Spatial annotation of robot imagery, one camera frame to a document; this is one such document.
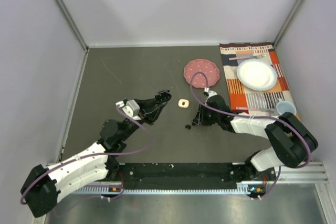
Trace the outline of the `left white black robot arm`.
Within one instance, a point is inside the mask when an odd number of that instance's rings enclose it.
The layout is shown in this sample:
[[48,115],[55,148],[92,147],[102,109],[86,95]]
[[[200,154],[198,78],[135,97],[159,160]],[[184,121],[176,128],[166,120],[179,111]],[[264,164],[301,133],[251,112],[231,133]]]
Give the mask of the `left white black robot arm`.
[[143,124],[152,125],[158,119],[171,95],[158,93],[152,99],[127,100],[116,103],[122,121],[106,120],[100,138],[82,152],[44,167],[31,169],[20,189],[20,204],[26,205],[35,218],[49,213],[66,196],[97,180],[114,180],[119,174],[117,156],[125,155],[125,141]]

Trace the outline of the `black earbud charging case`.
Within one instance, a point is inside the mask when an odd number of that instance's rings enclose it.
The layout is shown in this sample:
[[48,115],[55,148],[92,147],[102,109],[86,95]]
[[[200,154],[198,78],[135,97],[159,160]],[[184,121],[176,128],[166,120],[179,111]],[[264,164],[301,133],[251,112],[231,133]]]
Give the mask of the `black earbud charging case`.
[[156,104],[162,104],[169,102],[171,97],[170,90],[161,90],[154,96],[154,99]]

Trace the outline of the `cream earbud charging case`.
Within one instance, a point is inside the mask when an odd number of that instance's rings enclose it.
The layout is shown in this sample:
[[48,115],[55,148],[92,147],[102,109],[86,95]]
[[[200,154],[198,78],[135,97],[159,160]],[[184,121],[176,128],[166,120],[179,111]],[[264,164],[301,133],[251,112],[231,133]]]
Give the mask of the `cream earbud charging case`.
[[187,99],[179,99],[178,101],[179,108],[187,109],[189,107],[189,104],[190,102]]

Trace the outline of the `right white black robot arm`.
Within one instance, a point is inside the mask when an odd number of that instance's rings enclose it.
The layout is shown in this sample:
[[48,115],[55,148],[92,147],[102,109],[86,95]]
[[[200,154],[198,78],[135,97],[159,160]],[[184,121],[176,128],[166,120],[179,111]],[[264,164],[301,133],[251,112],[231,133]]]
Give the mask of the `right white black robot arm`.
[[318,141],[297,119],[286,112],[281,116],[250,116],[235,113],[225,100],[216,94],[200,104],[192,125],[211,126],[217,124],[222,130],[236,134],[248,134],[268,139],[271,147],[253,153],[245,161],[245,174],[252,180],[258,179],[264,171],[277,166],[299,168],[308,161],[308,152],[318,147]]

